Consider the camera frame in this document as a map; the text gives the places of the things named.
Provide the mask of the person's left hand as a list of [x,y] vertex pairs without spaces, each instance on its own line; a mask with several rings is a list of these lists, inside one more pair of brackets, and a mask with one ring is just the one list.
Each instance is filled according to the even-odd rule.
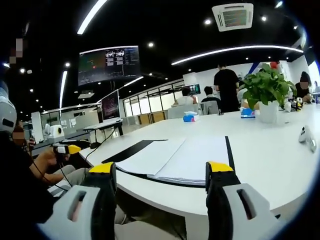
[[55,153],[54,149],[49,147],[40,153],[34,162],[41,172],[45,173],[50,166],[55,166],[60,162],[68,161],[69,158],[70,154]]

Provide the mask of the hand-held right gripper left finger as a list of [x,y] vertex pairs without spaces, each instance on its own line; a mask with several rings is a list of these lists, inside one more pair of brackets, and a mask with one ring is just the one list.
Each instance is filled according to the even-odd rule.
[[97,165],[82,185],[71,187],[55,202],[51,217],[37,227],[48,240],[113,240],[116,193],[115,163]]

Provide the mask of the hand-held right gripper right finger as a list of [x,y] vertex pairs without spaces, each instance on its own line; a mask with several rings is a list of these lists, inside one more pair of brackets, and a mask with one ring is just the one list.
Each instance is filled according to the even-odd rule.
[[205,190],[210,240],[272,240],[283,227],[270,203],[227,164],[206,163]]

